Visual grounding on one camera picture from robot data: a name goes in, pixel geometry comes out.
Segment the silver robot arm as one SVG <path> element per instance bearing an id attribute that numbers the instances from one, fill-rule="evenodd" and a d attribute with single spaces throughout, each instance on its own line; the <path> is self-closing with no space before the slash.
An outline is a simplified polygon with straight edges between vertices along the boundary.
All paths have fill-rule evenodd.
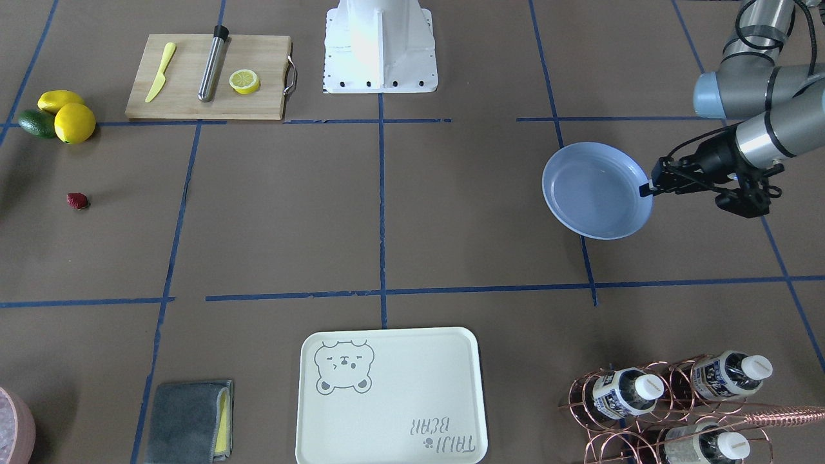
<path id="1" fill-rule="evenodd" d="M 784 161 L 822 149 L 823 64 L 817 61 L 812 9 L 819 1 L 743 1 L 718 70 L 699 76 L 696 115 L 733 121 L 696 136 L 695 153 L 658 159 L 639 196 L 712 191 L 724 211 L 744 218 L 769 213 L 780 188 L 769 179 Z M 791 36 L 795 13 L 804 15 L 811 55 L 807 64 L 777 64 Z"/>

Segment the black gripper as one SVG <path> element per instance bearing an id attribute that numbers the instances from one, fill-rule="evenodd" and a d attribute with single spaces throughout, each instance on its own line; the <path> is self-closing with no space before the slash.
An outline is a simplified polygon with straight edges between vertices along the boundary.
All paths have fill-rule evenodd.
<path id="1" fill-rule="evenodd" d="M 663 193 L 715 193 L 718 208 L 746 219 L 770 212 L 772 200 L 783 194 L 770 177 L 784 165 L 756 168 L 746 161 L 734 132 L 708 132 L 677 145 L 652 168 L 650 182 L 639 186 L 639 196 Z"/>

